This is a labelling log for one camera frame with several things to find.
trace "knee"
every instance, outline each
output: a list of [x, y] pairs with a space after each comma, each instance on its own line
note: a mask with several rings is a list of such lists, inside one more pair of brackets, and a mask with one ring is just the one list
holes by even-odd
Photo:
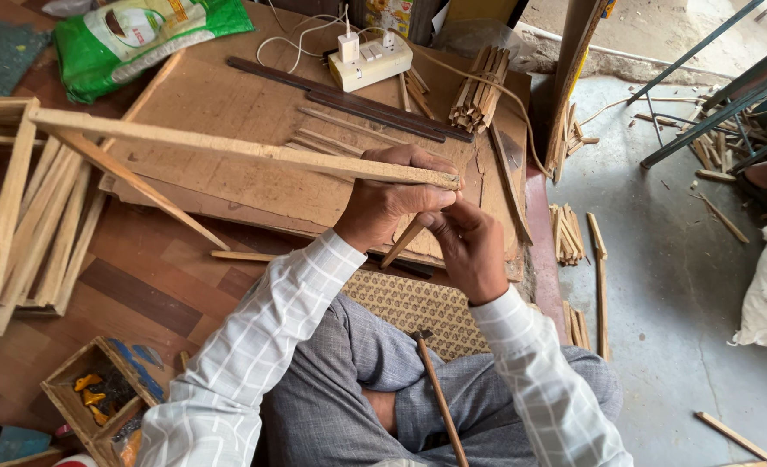
[[615, 421], [623, 408], [623, 384], [614, 368], [582, 347], [565, 345], [562, 353], [568, 365], [591, 387], [606, 418]]

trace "right hand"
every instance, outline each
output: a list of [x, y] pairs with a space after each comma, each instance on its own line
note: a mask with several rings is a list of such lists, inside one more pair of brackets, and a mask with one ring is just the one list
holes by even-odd
[[420, 214], [424, 225], [440, 243], [450, 279], [479, 306], [507, 292], [504, 273], [504, 229], [499, 221], [456, 192], [456, 201], [444, 212]]

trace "hand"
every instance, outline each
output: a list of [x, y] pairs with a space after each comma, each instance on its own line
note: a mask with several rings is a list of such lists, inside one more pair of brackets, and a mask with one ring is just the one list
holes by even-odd
[[473, 305], [484, 305], [507, 292], [504, 229], [501, 223], [461, 194], [442, 213], [423, 213], [418, 222], [440, 243], [446, 271]]
[[[368, 150], [361, 159], [458, 174], [458, 168], [452, 161], [427, 154], [414, 144]], [[437, 186], [405, 186], [356, 179], [352, 196], [334, 225], [334, 231], [346, 243], [364, 253], [373, 246], [390, 242], [398, 220], [404, 214], [437, 211], [455, 201], [454, 191]]]

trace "hammer handle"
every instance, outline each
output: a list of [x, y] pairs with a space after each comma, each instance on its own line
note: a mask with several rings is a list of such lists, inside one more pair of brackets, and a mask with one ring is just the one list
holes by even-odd
[[430, 376], [430, 381], [432, 382], [432, 389], [435, 390], [436, 399], [438, 399], [438, 408], [440, 409], [440, 416], [444, 419], [446, 433], [450, 436], [450, 444], [452, 444], [452, 451], [456, 453], [458, 467], [470, 467], [467, 463], [467, 458], [464, 455], [464, 446], [461, 445], [461, 440], [458, 439], [456, 425], [452, 423], [450, 407], [446, 405], [444, 393], [440, 391], [438, 376], [435, 374], [435, 368], [432, 366], [430, 354], [427, 352], [427, 344], [423, 339], [418, 339], [418, 353], [420, 354], [420, 359], [424, 362], [424, 366], [427, 368], [427, 374]]

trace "power strip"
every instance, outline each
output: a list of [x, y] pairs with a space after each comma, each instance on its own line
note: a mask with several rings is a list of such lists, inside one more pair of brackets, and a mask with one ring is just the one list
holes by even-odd
[[360, 89], [379, 80], [394, 77], [412, 66], [412, 50], [397, 35], [389, 47], [383, 38], [360, 45], [359, 58], [342, 62], [340, 52], [328, 56], [328, 68], [340, 88], [346, 92]]

